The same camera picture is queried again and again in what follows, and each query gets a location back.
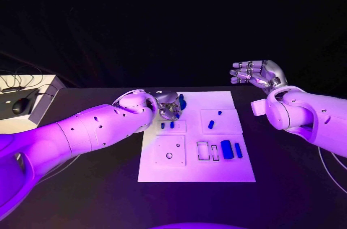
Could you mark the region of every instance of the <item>robotic hand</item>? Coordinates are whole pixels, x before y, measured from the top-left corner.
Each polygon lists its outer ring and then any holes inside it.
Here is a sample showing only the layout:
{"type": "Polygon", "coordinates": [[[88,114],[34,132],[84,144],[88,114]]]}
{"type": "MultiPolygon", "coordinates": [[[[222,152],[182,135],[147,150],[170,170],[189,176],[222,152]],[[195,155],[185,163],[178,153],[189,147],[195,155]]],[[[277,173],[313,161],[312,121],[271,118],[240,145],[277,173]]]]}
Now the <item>robotic hand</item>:
{"type": "Polygon", "coordinates": [[[62,121],[18,134],[0,134],[0,220],[11,214],[42,177],[80,154],[106,148],[152,125],[157,115],[176,120],[176,92],[133,90],[62,121]]]}
{"type": "Polygon", "coordinates": [[[312,144],[347,157],[347,100],[309,94],[289,86],[271,60],[240,62],[231,70],[232,83],[253,83],[267,99],[251,103],[254,115],[265,115],[278,130],[301,136],[312,144]]]}

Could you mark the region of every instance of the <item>small blue piece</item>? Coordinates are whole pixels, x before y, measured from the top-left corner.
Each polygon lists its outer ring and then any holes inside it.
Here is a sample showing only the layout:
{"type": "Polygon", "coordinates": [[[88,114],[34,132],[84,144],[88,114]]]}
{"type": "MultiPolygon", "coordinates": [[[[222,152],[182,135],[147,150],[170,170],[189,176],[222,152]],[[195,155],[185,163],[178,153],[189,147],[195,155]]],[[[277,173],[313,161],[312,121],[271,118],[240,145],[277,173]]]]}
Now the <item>small blue piece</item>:
{"type": "Polygon", "coordinates": [[[241,152],[241,145],[240,145],[240,143],[235,143],[235,149],[237,149],[238,157],[242,158],[242,152],[241,152]]]}
{"type": "Polygon", "coordinates": [[[212,120],[211,123],[209,123],[209,129],[214,128],[214,125],[215,125],[215,121],[212,120]]]}
{"type": "Polygon", "coordinates": [[[179,99],[181,99],[182,110],[185,110],[185,108],[186,108],[186,106],[188,106],[188,103],[186,103],[183,94],[181,94],[179,99]]]}
{"type": "Polygon", "coordinates": [[[221,142],[222,145],[222,151],[224,151],[224,157],[227,160],[234,158],[234,150],[232,150],[232,144],[229,140],[224,140],[221,142]]]}

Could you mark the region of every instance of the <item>dark backdrop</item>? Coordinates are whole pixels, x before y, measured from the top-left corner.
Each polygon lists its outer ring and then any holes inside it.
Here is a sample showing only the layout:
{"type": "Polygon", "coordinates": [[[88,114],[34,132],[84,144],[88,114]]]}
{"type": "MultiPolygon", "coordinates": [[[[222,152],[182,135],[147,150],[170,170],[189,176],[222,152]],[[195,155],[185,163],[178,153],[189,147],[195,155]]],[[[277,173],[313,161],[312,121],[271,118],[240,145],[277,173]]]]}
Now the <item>dark backdrop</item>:
{"type": "Polygon", "coordinates": [[[224,86],[234,62],[273,59],[290,84],[347,97],[346,0],[0,2],[3,68],[71,87],[224,86]]]}

